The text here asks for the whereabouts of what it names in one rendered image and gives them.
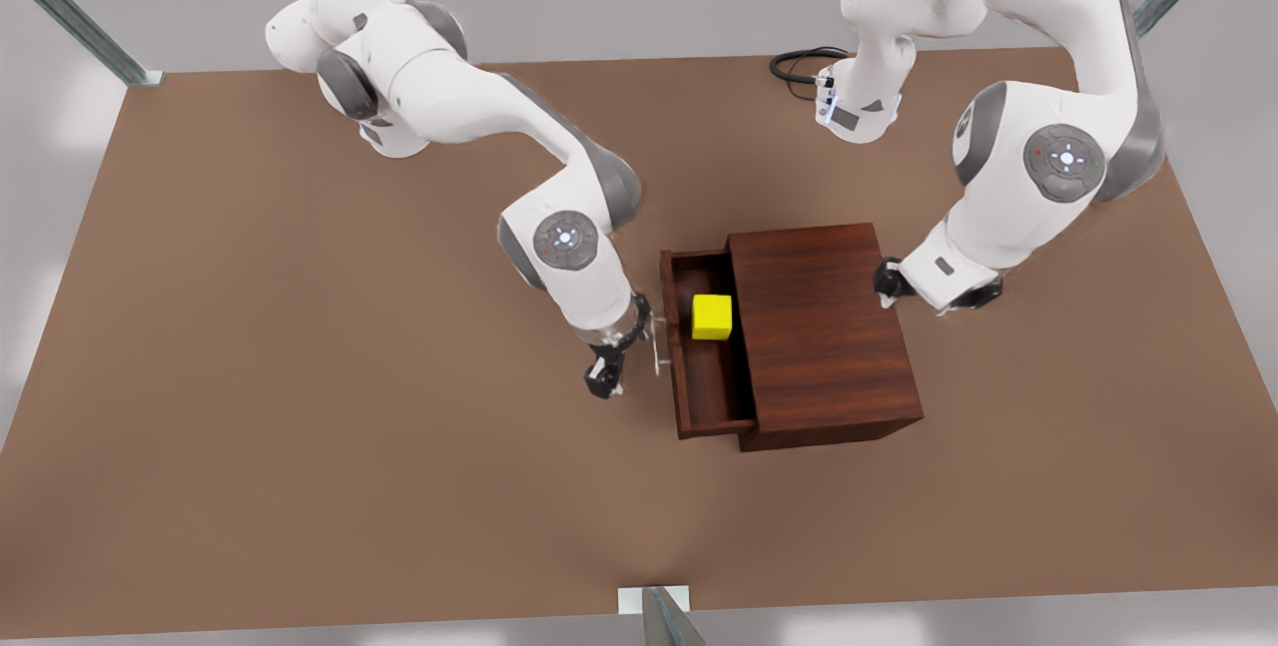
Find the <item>dark wooden cabinet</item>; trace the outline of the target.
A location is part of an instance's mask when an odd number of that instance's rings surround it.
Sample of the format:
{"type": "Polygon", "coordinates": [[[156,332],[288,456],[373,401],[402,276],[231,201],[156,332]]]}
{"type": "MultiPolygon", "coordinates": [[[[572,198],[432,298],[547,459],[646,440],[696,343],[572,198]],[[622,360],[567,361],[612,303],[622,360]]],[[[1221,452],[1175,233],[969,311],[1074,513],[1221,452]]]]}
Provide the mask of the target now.
{"type": "Polygon", "coordinates": [[[869,223],[730,234],[755,423],[744,453],[872,441],[924,409],[869,223]]]}

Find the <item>yellow cube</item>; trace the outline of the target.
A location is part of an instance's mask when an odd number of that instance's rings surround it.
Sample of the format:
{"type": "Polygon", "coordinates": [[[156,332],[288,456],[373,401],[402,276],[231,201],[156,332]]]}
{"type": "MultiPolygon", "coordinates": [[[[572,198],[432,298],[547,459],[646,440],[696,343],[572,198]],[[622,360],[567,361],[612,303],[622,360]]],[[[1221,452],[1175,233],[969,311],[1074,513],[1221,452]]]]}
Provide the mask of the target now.
{"type": "Polygon", "coordinates": [[[722,342],[730,339],[734,326],[732,297],[697,293],[691,299],[693,340],[722,342]]]}

